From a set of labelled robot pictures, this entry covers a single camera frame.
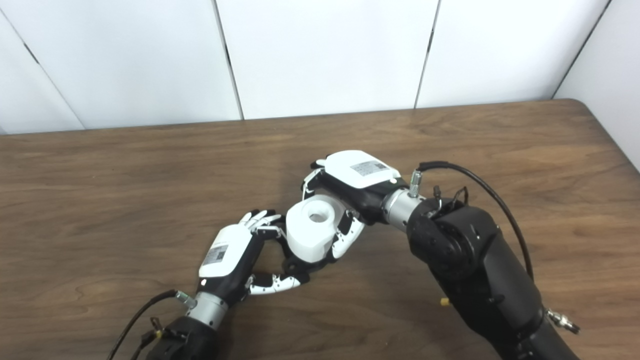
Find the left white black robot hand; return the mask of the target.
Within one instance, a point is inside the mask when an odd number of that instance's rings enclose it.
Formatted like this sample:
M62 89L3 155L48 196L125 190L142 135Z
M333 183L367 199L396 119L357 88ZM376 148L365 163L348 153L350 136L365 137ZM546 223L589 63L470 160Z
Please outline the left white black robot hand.
M273 209L251 210L238 223L222 228L198 270L197 293L221 299L229 308L251 295L268 295L307 284L308 273L297 275L255 272L268 240L286 243L285 217Z

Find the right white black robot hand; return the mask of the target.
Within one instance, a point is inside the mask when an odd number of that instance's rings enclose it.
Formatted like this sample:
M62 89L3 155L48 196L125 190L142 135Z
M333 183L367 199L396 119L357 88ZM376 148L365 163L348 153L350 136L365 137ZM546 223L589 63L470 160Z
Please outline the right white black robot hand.
M302 199L321 189L346 207L330 247L332 262L345 255L365 226L388 224L387 203L397 191L409 187L396 168L362 150L331 153L310 167L301 184Z

